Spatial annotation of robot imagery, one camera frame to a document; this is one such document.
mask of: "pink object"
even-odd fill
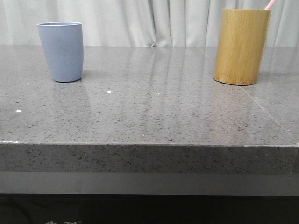
[[[273,4],[276,2],[276,0],[271,0],[269,4],[266,6],[265,10],[270,10],[270,8],[273,6]]]

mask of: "wooden cylinder holder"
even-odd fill
[[[269,10],[223,9],[214,79],[232,85],[257,81]]]

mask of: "granite countertop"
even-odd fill
[[[257,84],[212,79],[216,48],[85,47],[55,82],[40,46],[0,46],[0,171],[299,172],[299,51]]]

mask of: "blue cup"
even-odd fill
[[[57,82],[73,82],[82,77],[83,34],[80,22],[37,24],[43,51]]]

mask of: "white curtain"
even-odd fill
[[[40,45],[36,24],[83,23],[85,46],[215,47],[223,8],[269,0],[0,0],[0,45]],[[299,46],[299,1],[277,0],[266,45]]]

